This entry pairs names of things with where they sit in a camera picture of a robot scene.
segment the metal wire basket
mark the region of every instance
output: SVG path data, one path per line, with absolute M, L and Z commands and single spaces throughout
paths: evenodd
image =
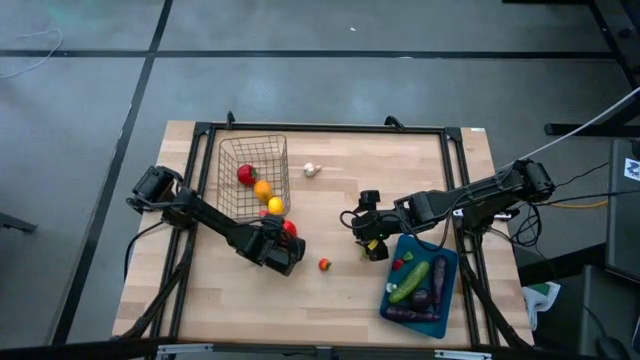
M 267 204 L 258 200 L 253 186 L 238 181 L 237 170 L 248 164 L 258 172 L 258 180 L 271 185 L 273 195 L 282 199 L 285 215 L 291 208 L 287 138 L 283 135 L 226 139 L 218 152 L 218 210 L 236 221 L 259 218 Z

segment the white cable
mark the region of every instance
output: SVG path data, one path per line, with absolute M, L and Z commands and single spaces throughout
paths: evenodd
M 24 74 L 27 71 L 33 70 L 33 69 L 37 68 L 38 66 L 42 65 L 45 61 L 47 61 L 51 57 L 51 55 L 53 54 L 54 51 L 58 50 L 60 45 L 62 45 L 62 39 L 64 38 L 64 36 L 62 35 L 62 31 L 60 31 L 58 29 L 40 31 L 40 32 L 33 33 L 33 34 L 24 34 L 24 35 L 16 36 L 16 38 L 27 38 L 27 37 L 38 36 L 38 35 L 46 35 L 46 34 L 51 34 L 51 33 L 58 33 L 60 35 L 60 40 L 58 41 L 58 44 L 49 52 L 49 54 L 44 59 L 40 60 L 39 62 L 35 63 L 34 65 L 29 66 L 28 68 L 20 70 L 20 71 L 18 71 L 16 73 L 9 74 L 9 75 L 2 75 L 2 76 L 0 76 L 0 80 L 8 79 L 8 78 L 11 78 L 11 77 L 14 77 L 14 76 L 18 76 L 20 74 Z
M 532 152 L 528 153 L 527 155 L 524 155 L 524 156 L 522 156 L 522 157 L 519 157 L 519 158 L 518 158 L 518 160 L 526 159 L 526 158 L 528 158 L 528 157 L 531 157 L 531 156 L 533 156 L 533 155 L 535 155 L 535 154 L 539 153 L 539 152 L 540 152 L 540 151 L 542 151 L 542 150 L 548 149 L 549 147 L 551 147 L 551 146 L 553 146 L 553 145 L 555 145 L 555 144 L 559 143 L 560 141 L 562 141 L 562 140 L 564 140 L 564 139 L 566 139 L 566 138 L 568 138 L 568 137 L 570 137 L 570 136 L 574 135 L 574 134 L 575 134 L 575 133 L 577 133 L 578 131 L 580 131 L 580 130 L 582 130 L 582 129 L 586 128 L 587 126 L 589 126 L 589 125 L 593 124 L 594 122 L 601 120 L 602 118 L 606 117 L 606 116 L 607 116 L 607 115 L 609 115 L 611 112 L 613 112 L 614 110 L 616 110 L 616 109 L 618 108 L 618 106 L 622 105 L 625 101 L 629 100 L 632 96 L 636 95 L 639 91 L 640 91 L 640 87 L 639 87 L 639 88 L 636 88 L 635 90 L 633 90 L 632 92 L 630 92 L 630 93 L 629 93 L 629 95 L 627 95 L 627 96 L 623 97 L 620 101 L 618 101 L 617 103 L 615 103 L 613 106 L 611 106 L 610 108 L 608 108 L 607 110 L 605 110 L 604 112 L 602 112 L 600 115 L 598 115 L 598 116 L 594 117 L 593 119 L 591 119 L 591 120 L 587 121 L 584 125 L 580 126 L 579 128 L 577 128 L 577 129 L 573 130 L 572 132 L 568 133 L 567 135 L 565 135 L 565 136 L 563 136 L 563 137 L 560 137 L 560 138 L 558 138 L 558 139 L 555 139 L 554 141 L 552 141 L 552 142 L 550 142 L 550 143 L 548 143 L 548 144 L 546 144 L 546 145 L 544 145 L 544 146 L 542 146 L 542 147 L 540 147 L 540 148 L 538 148 L 538 149 L 536 149 L 536 150 L 534 150 L 534 151 L 532 151 Z M 506 164 L 506 165 L 502 166 L 502 167 L 501 167 L 501 168 L 499 168 L 498 170 L 501 170 L 501 169 L 503 169 L 503 168 L 505 168 L 505 167 L 507 167 L 507 166 L 509 166 L 509 165 L 511 165 L 511 164 L 513 164 L 513 162 L 510 162 L 510 163 L 508 163 L 508 164 Z

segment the cucumber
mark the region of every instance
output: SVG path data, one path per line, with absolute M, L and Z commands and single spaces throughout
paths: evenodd
M 420 285 L 422 280 L 427 276 L 429 272 L 429 263 L 421 261 L 411 269 L 409 274 L 402 280 L 402 283 L 391 292 L 389 295 L 389 302 L 395 304 L 400 300 L 407 297 L 415 288 Z

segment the orange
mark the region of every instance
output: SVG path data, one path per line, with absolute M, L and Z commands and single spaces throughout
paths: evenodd
M 253 186 L 253 191 L 256 193 L 258 200 L 262 202 L 268 202 L 273 197 L 273 190 L 271 185 L 266 180 L 259 180 Z
M 280 215 L 284 212 L 284 203 L 279 197 L 272 197 L 269 200 L 269 213 L 273 215 Z

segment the blue tray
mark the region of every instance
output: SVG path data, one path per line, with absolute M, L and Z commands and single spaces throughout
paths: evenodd
M 424 243 L 427 247 L 435 249 L 435 245 Z M 418 286 L 419 288 L 427 288 L 431 291 L 431 278 L 433 277 L 433 259 L 437 256 L 443 255 L 447 258 L 447 276 L 444 279 L 444 286 L 442 292 L 442 304 L 440 306 L 440 320 L 436 322 L 397 322 L 400 325 L 406 326 L 415 331 L 421 332 L 425 335 L 429 335 L 436 339 L 442 339 L 447 332 L 447 321 L 449 319 L 449 310 L 451 308 L 451 300 L 453 299 L 453 287 L 456 279 L 456 272 L 458 270 L 458 254 L 455 251 L 448 249 L 440 249 L 437 252 L 426 251 L 420 247 L 412 236 L 402 235 L 398 239 L 398 245 L 396 246 L 396 252 L 393 255 L 393 260 L 401 259 L 407 252 L 411 251 L 413 254 L 413 260 L 407 262 L 399 270 L 391 270 L 389 266 L 389 278 L 387 283 L 400 284 L 407 274 L 413 269 L 413 267 L 421 262 L 429 262 L 429 272 L 425 279 Z M 380 304 L 380 316 L 382 316 L 383 310 L 389 305 L 389 294 L 384 291 L 382 297 L 382 303 Z M 408 300 L 402 300 L 394 305 L 409 306 Z

